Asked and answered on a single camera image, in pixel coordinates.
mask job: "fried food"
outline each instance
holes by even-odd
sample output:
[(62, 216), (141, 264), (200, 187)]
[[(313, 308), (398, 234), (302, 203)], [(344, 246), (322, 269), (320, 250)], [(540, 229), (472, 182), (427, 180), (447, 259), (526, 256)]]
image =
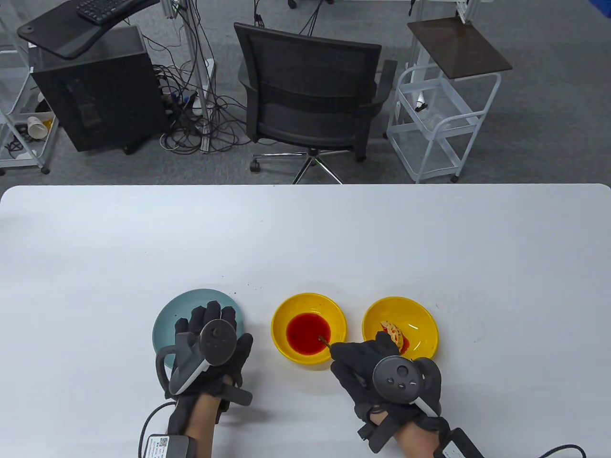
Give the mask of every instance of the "fried food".
[(401, 330), (388, 321), (381, 321), (380, 324), (382, 325), (382, 329), (384, 329), (384, 332), (386, 332), (390, 336), (392, 341), (399, 348), (399, 351), (401, 351), (403, 348), (403, 333), (401, 332)]

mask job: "battery pack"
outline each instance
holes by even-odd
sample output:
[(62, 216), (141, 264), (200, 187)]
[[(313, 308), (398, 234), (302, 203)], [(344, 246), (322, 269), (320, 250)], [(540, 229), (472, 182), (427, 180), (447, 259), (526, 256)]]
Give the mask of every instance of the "battery pack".
[(484, 458), (477, 447), (460, 428), (450, 431), (448, 437), (439, 445), (434, 458)]
[(195, 440), (189, 436), (152, 434), (144, 449), (144, 458), (194, 458)]

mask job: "keyboard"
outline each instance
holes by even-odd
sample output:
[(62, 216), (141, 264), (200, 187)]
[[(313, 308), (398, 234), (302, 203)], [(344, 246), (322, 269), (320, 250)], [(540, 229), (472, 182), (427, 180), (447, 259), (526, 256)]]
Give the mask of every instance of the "keyboard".
[(142, 0), (84, 0), (76, 6), (76, 13), (97, 26), (104, 25), (134, 7)]

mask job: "paper cup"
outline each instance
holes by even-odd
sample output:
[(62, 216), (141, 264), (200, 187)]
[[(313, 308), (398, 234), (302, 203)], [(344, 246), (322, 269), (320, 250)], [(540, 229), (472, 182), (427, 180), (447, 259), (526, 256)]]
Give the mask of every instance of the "paper cup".
[(27, 133), (33, 139), (42, 140), (48, 135), (49, 129), (36, 116), (30, 116), (27, 119)]

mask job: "yellow bowl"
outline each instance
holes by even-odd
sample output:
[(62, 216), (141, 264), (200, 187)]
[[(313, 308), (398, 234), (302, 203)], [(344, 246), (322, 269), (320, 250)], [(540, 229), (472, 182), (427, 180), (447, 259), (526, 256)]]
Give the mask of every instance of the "yellow bowl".
[(302, 313), (315, 313), (320, 315), (331, 328), (329, 343), (344, 342), (348, 333), (346, 317), (342, 309), (328, 297), (315, 293), (302, 293), (285, 300), (271, 320), (271, 338), (278, 351), (291, 361), (304, 365), (321, 364), (331, 359), (327, 348), (314, 355), (297, 353), (288, 343), (288, 323)]
[(409, 341), (404, 347), (403, 356), (433, 358), (439, 345), (439, 331), (431, 314), (417, 302), (405, 297), (385, 297), (373, 304), (363, 317), (363, 339), (376, 338), (382, 331), (381, 321), (389, 321), (403, 333)]

